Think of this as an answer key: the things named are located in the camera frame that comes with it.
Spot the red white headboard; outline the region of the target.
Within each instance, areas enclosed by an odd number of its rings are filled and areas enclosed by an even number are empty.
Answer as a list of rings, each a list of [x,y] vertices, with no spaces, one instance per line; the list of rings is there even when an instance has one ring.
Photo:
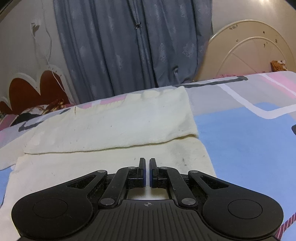
[[[26,109],[59,100],[74,104],[62,70],[46,65],[37,71],[35,79],[25,73],[12,77],[6,95],[1,96],[1,112],[19,115]]]

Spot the blue grey curtain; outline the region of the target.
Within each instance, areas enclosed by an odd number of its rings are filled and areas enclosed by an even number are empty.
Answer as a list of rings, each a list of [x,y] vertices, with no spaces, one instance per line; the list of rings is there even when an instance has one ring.
[[[212,30],[211,1],[54,1],[80,102],[190,82]]]

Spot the cream round headboard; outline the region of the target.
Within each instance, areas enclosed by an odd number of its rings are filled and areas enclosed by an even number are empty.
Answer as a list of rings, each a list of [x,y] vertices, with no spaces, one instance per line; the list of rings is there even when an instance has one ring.
[[[268,73],[273,60],[283,61],[288,70],[295,71],[292,51],[276,29],[261,21],[236,21],[209,40],[194,80]]]

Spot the brown plush toy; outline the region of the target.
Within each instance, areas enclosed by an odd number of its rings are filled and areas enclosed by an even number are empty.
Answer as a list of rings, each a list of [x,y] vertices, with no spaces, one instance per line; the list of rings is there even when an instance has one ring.
[[[273,61],[271,61],[270,65],[271,65],[271,71],[272,72],[287,71],[285,61],[273,60]]]

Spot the patterned bed sheet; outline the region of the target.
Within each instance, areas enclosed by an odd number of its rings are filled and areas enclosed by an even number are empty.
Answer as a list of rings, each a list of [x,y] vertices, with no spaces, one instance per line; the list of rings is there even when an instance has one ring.
[[[281,240],[295,240],[295,73],[223,78],[188,86],[198,139],[145,148],[89,153],[25,155],[8,179],[1,207],[1,240],[18,240],[13,205],[27,194],[104,169],[115,173],[155,158],[159,166],[216,175],[266,194],[283,208]]]

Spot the colourful clothes pile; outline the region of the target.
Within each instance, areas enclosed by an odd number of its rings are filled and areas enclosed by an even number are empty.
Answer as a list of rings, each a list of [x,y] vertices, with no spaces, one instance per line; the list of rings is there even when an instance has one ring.
[[[72,106],[72,104],[66,103],[63,99],[57,99],[51,102],[50,104],[43,104],[32,108],[27,108],[12,122],[11,126],[17,125],[24,121],[29,121],[38,116],[42,116]]]

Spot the cream knit sweater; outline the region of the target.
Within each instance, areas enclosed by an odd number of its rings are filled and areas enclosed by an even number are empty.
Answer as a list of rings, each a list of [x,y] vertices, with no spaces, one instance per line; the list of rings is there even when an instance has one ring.
[[[115,172],[154,158],[180,172],[215,171],[198,138],[184,87],[146,90],[125,99],[73,107],[1,148],[1,168],[14,167],[1,207],[1,240],[17,240],[11,209],[22,197],[99,169]]]

